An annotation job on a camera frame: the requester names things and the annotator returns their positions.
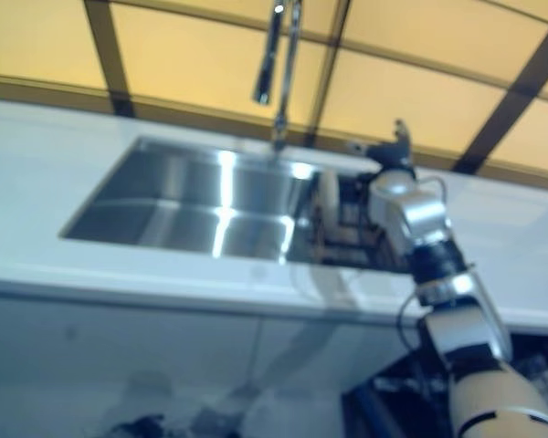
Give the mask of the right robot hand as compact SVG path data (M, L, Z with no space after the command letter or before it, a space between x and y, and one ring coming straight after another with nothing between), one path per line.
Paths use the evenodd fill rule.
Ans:
M406 171L416 177L412 159L411 137L403 120L395 120L394 135L394 141L372 143L348 141L346 149L355 155L378 163L382 171Z

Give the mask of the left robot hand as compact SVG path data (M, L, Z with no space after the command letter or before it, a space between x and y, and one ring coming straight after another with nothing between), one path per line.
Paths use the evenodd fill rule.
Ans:
M110 431L111 437L154 438L163 437L164 416L162 414L145 415L131 422L124 422L114 426Z

